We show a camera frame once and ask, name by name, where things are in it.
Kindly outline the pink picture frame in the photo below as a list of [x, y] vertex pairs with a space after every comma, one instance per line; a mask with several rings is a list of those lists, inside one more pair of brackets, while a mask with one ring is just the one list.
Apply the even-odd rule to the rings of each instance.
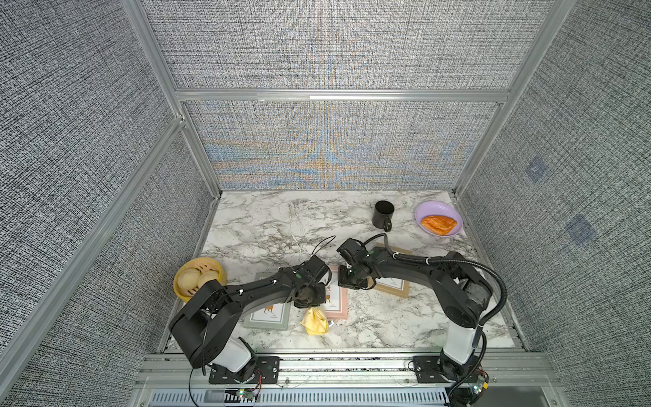
[[322, 309], [327, 318], [332, 321], [347, 320], [349, 317], [348, 291], [338, 285], [338, 267], [330, 266], [332, 276], [325, 277], [325, 303]]

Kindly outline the yellow cleaning cloth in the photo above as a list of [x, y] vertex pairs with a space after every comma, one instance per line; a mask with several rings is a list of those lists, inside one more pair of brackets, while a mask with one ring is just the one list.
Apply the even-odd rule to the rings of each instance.
[[329, 332], [329, 321], [322, 309], [311, 307], [301, 320], [305, 332], [310, 336], [322, 336]]

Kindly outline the tan wooden picture frame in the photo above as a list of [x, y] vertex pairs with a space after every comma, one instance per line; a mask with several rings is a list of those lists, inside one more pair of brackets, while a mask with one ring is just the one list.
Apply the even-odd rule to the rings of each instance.
[[375, 289], [400, 298], [410, 296], [410, 283], [398, 278], [377, 278]]

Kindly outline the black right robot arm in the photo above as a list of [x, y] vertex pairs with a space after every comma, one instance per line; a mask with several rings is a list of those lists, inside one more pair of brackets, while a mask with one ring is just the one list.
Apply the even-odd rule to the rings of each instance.
[[447, 339], [438, 360], [440, 374], [451, 383], [459, 382], [478, 368], [476, 348], [493, 297], [492, 286], [477, 271], [478, 265], [457, 252], [420, 257], [387, 247], [368, 249], [352, 238], [337, 252], [346, 262], [338, 272], [338, 282], [344, 288], [369, 290], [373, 283], [391, 278], [434, 291], [449, 319]]

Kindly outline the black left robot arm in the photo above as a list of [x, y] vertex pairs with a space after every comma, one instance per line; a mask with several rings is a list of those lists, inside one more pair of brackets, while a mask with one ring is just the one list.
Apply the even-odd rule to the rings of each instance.
[[240, 318], [270, 305], [292, 303], [298, 309], [322, 305], [327, 301], [326, 276], [332, 276], [332, 269], [314, 255], [242, 285], [208, 281], [172, 318], [171, 335], [192, 368], [217, 366], [245, 382], [257, 370], [257, 356], [245, 340], [232, 336]]

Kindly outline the grey-green picture frame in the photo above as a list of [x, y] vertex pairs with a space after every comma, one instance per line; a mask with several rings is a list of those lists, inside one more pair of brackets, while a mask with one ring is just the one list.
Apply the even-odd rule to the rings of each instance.
[[289, 303], [268, 305], [247, 315], [242, 325], [249, 329], [286, 331], [290, 320]]

